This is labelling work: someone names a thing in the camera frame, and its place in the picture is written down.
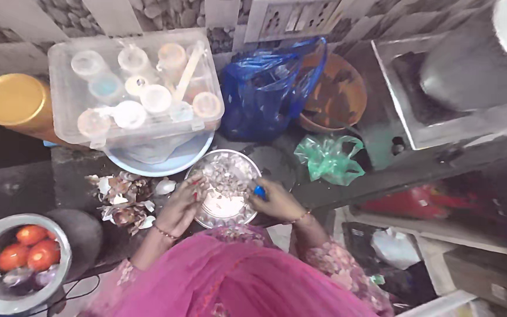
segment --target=light blue bowl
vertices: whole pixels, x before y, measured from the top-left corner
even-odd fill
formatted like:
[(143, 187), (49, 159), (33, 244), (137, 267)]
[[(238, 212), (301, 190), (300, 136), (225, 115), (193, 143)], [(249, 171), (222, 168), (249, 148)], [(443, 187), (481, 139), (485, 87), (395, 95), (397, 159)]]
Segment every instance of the light blue bowl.
[(135, 160), (122, 148), (106, 149), (104, 152), (118, 167), (133, 174), (149, 177), (169, 176), (191, 167), (203, 157), (211, 146), (214, 136), (214, 131), (201, 133), (175, 148), (166, 161), (158, 164)]

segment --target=red object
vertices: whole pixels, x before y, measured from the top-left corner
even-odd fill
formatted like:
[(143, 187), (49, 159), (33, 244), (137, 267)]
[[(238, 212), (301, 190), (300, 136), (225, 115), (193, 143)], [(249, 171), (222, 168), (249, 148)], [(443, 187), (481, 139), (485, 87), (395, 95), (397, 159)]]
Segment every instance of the red object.
[(45, 271), (54, 264), (60, 262), (60, 244), (52, 240), (44, 240), (37, 243), (29, 252), (27, 264), (35, 271)]
[(28, 254), (29, 248), (25, 245), (19, 243), (8, 245), (0, 253), (0, 270), (7, 272), (26, 265)]
[(24, 226), (17, 232), (17, 240), (24, 245), (34, 245), (48, 236), (48, 230), (37, 225)]
[(48, 238), (49, 238), (50, 240), (56, 240), (56, 235), (55, 235), (55, 234), (53, 234), (53, 233), (52, 233), (52, 231), (48, 230), (48, 231), (46, 232), (46, 234), (48, 235)]
[(370, 212), (404, 215), (419, 219), (447, 218), (448, 208), (477, 208), (467, 198), (442, 194), (434, 184), (414, 187), (407, 191), (392, 193), (383, 198), (369, 200), (361, 209)]

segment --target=wire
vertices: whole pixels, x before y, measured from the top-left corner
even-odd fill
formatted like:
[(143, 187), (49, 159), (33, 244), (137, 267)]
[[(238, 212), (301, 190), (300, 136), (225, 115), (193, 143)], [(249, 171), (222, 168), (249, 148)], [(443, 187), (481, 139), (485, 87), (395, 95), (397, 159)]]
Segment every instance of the wire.
[(75, 284), (67, 291), (66, 295), (64, 295), (64, 297), (62, 297), (59, 301), (53, 303), (52, 305), (48, 306), (47, 308), (43, 309), (43, 310), (40, 310), (36, 313), (32, 313), (30, 315), (27, 315), (26, 317), (30, 317), (30, 316), (33, 316), (33, 315), (36, 315), (38, 313), (44, 313), (45, 311), (49, 310), (50, 308), (52, 308), (54, 305), (58, 304), (58, 303), (61, 303), (63, 301), (68, 301), (70, 299), (78, 299), (80, 297), (83, 297), (83, 296), (87, 296), (93, 292), (95, 292), (95, 290), (97, 289), (97, 287), (99, 287), (99, 284), (101, 284), (101, 277), (99, 277), (98, 275), (93, 275), (93, 276), (96, 276), (97, 277), (97, 285), (95, 285), (95, 287), (93, 287), (92, 290), (90, 290), (89, 292), (85, 293), (85, 294), (82, 294), (82, 295), (78, 295), (78, 296), (74, 296), (74, 297), (67, 297), (67, 295), (74, 289), (74, 287), (79, 283), (81, 282), (82, 280), (79, 280), (79, 281), (76, 281)]

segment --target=bangle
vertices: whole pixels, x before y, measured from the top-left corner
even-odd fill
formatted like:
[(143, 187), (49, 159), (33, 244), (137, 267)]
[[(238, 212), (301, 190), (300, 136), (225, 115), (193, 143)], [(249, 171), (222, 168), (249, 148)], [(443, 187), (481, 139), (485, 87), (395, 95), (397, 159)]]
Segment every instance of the bangle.
[(297, 222), (297, 221), (299, 221), (299, 220), (302, 220), (304, 217), (306, 217), (306, 215), (309, 215), (311, 211), (312, 211), (312, 210), (310, 210), (310, 209), (309, 209), (309, 210), (308, 210), (308, 211), (307, 211), (304, 215), (302, 215), (302, 217), (297, 218), (297, 219), (295, 219), (295, 220), (293, 220), (293, 221), (289, 221), (289, 222), (287, 222), (286, 224), (288, 224), (288, 225), (292, 225), (292, 224), (294, 224), (295, 222)]
[(156, 226), (156, 221), (154, 221), (154, 224), (152, 225), (152, 227), (156, 228), (156, 230), (158, 230), (158, 232), (160, 234), (163, 234), (165, 235), (166, 237), (170, 238), (170, 239), (173, 239), (173, 240), (178, 240), (180, 237), (176, 237), (176, 236), (173, 236), (171, 234), (168, 234), (167, 232), (165, 232), (164, 230), (158, 228), (158, 226)]

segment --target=golden lid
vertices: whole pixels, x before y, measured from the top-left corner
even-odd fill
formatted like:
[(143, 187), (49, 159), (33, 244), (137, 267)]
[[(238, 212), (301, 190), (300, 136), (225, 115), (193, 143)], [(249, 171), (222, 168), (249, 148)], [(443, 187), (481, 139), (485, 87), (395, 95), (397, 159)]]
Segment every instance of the golden lid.
[(25, 74), (0, 76), (0, 125), (24, 124), (45, 104), (47, 91), (36, 78)]

